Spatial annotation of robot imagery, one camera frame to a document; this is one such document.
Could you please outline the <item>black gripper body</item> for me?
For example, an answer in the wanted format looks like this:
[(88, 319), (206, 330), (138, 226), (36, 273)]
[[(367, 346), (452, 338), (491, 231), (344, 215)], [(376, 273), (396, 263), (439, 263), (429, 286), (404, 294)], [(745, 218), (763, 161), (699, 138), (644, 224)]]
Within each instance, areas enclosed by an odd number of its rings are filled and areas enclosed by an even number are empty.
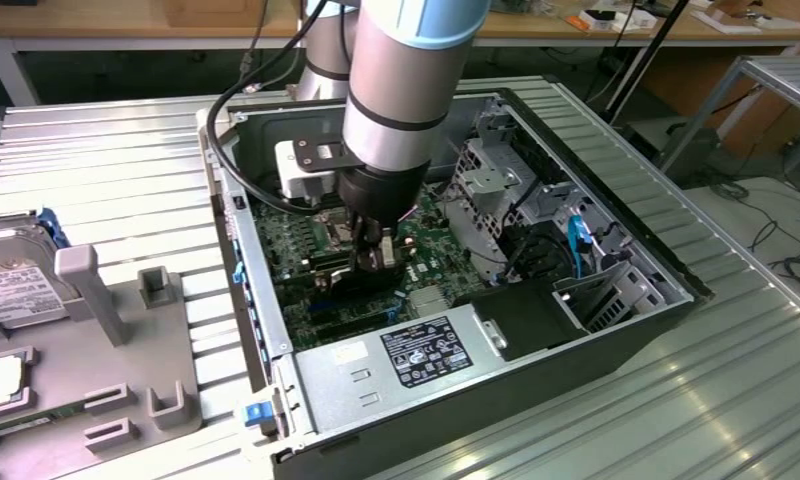
[(372, 167), (343, 170), (339, 196), (345, 206), (360, 217), (396, 225), (415, 205), (428, 168), (429, 163), (401, 172)]

